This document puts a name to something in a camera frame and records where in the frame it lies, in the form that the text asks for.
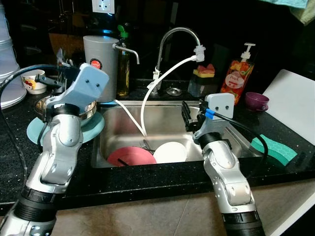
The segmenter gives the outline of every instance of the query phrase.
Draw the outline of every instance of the stainless steel sink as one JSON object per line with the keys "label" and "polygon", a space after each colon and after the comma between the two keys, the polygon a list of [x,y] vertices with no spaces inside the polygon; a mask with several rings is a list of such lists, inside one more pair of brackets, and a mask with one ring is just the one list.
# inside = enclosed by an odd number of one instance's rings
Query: stainless steel sink
{"label": "stainless steel sink", "polygon": [[[140,123],[141,101],[124,101],[123,104]],[[187,104],[191,117],[196,118],[198,102],[188,101]],[[144,112],[148,133],[145,139],[154,150],[170,141],[179,142],[186,147],[186,161],[202,160],[200,146],[193,142],[192,132],[185,130],[181,105],[181,101],[148,101]],[[92,167],[113,167],[106,161],[113,151],[126,146],[141,147],[140,142],[144,137],[119,105],[102,107],[100,112],[104,116],[105,127],[94,140]],[[261,155],[250,148],[250,143],[230,124],[223,138],[229,139],[232,151],[238,158]]]}

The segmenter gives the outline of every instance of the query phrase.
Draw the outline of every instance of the towel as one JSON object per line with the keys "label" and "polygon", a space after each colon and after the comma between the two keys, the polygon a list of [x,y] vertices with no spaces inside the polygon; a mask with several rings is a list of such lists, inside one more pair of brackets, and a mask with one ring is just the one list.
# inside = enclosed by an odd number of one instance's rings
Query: towel
{"label": "towel", "polygon": [[286,5],[296,8],[306,8],[308,0],[262,0],[276,5]]}
{"label": "towel", "polygon": [[290,7],[290,11],[306,26],[315,18],[315,0],[309,0],[305,9]]}

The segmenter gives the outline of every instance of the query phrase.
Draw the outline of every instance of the black countertop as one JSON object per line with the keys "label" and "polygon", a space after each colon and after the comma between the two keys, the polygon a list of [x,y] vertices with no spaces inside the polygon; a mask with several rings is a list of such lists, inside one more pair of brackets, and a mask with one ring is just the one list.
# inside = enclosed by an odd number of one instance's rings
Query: black countertop
{"label": "black countertop", "polygon": [[[145,92],[145,89],[135,89],[124,100],[141,100]],[[28,174],[39,155],[39,150],[37,145],[28,139],[26,129],[35,118],[33,110],[35,102],[46,95],[27,94],[21,103],[4,110],[5,117],[25,155]],[[185,92],[179,97],[163,95],[150,99],[195,100]],[[243,101],[235,107],[234,119],[298,153],[286,166],[273,157],[268,157],[255,175],[248,179],[250,186],[315,177],[315,146],[266,112],[248,111]],[[239,131],[249,141],[252,140],[250,134],[240,129]],[[0,143],[0,215],[4,215],[21,191],[23,175],[18,155],[2,121]],[[66,195],[59,202],[59,209],[212,191],[209,177],[203,169],[203,161],[93,169],[90,165],[92,147],[93,141],[81,146],[75,173]],[[241,158],[240,164],[243,174],[247,176],[257,165],[257,159]]]}

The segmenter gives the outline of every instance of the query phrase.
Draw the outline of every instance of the wall socket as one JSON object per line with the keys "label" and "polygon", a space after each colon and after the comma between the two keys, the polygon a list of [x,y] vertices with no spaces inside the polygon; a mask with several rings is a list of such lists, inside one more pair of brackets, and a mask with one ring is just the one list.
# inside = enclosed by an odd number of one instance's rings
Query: wall socket
{"label": "wall socket", "polygon": [[92,0],[92,10],[98,13],[115,13],[115,0]]}

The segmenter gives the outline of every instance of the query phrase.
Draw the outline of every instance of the green bottle cap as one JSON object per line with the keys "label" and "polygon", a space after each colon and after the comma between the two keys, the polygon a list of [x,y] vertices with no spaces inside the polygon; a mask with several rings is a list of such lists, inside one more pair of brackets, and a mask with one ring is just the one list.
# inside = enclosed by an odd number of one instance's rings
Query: green bottle cap
{"label": "green bottle cap", "polygon": [[120,37],[128,38],[128,33],[125,31],[122,25],[118,25],[118,30],[120,31]]}

